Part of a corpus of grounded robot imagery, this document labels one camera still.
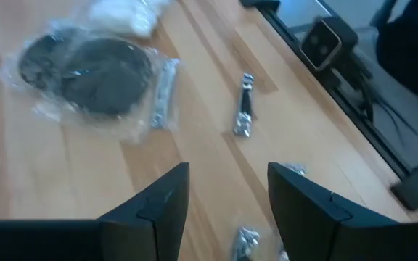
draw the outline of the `metal hardware piece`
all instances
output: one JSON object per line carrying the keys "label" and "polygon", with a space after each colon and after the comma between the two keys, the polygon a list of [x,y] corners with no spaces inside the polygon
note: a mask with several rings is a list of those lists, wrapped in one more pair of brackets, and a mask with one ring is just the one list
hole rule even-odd
{"label": "metal hardware piece", "polygon": [[259,232],[241,227],[233,245],[232,261],[250,260],[253,250],[259,247]]}
{"label": "metal hardware piece", "polygon": [[245,73],[242,80],[242,93],[239,96],[238,108],[235,114],[233,133],[238,136],[249,137],[251,135],[252,107],[251,96],[253,92],[254,77]]}
{"label": "metal hardware piece", "polygon": [[154,101],[154,112],[151,118],[153,128],[167,128],[170,120],[170,108],[172,104],[173,82],[176,76],[176,60],[172,59],[163,65],[157,81]]}

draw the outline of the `wooden tabletop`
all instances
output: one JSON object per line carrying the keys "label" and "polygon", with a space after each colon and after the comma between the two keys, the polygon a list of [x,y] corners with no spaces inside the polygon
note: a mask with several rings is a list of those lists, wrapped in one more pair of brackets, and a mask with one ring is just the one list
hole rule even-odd
{"label": "wooden tabletop", "polygon": [[[0,0],[1,58],[82,1]],[[398,179],[257,10],[237,0],[178,0],[148,43],[182,61],[179,129],[139,146],[37,117],[0,81],[0,218],[95,218],[179,162],[191,196],[181,260],[227,260],[240,225],[271,230],[268,162],[395,220],[418,220],[392,197]],[[255,76],[250,138],[233,136],[244,72]]]}

